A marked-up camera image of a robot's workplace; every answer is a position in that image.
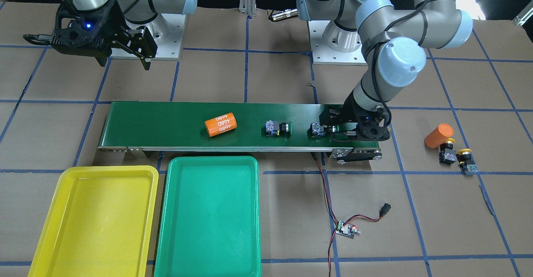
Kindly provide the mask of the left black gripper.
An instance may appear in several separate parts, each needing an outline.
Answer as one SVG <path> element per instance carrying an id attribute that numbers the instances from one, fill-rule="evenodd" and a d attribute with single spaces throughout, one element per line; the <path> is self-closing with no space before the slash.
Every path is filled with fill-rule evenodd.
<path id="1" fill-rule="evenodd" d="M 319 123 L 326 130 L 326 137 L 334 143 L 382 142 L 390 138 L 388 126 L 390 109 L 369 111 L 362 108 L 350 93 L 343 106 L 328 106 L 319 115 Z"/>

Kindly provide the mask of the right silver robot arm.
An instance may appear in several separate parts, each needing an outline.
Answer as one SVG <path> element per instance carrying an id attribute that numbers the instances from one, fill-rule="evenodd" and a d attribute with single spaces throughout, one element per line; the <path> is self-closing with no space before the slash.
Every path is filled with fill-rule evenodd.
<path id="1" fill-rule="evenodd" d="M 198 0 L 62 0 L 50 35 L 23 38 L 65 55 L 93 57 L 101 67 L 109 58 L 178 60 L 185 19 Z"/>

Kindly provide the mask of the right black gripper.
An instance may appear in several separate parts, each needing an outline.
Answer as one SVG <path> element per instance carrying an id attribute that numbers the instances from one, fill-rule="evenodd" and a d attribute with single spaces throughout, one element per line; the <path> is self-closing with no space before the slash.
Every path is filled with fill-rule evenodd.
<path id="1" fill-rule="evenodd" d="M 121 50 L 139 59 L 144 70 L 150 70 L 157 44 L 147 27 L 129 30 L 117 0 L 107 0 L 94 10 L 78 9 L 74 1 L 60 3 L 50 35 L 25 34 L 23 39 L 34 45 L 49 45 L 62 54 L 94 57 L 102 67 L 111 54 L 116 57 Z"/>

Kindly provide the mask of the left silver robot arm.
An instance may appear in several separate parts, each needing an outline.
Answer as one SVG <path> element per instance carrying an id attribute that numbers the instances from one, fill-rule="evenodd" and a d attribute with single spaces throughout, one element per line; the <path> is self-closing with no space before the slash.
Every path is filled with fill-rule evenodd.
<path id="1" fill-rule="evenodd" d="M 388 102 L 410 85 L 426 64 L 426 48 L 459 47 L 473 29 L 472 17 L 456 0 L 414 0 L 398 10 L 390 0 L 296 0 L 299 19 L 327 20 L 329 47 L 339 36 L 358 34 L 368 69 L 339 109 L 322 112 L 319 125 L 333 142 L 389 139 Z"/>

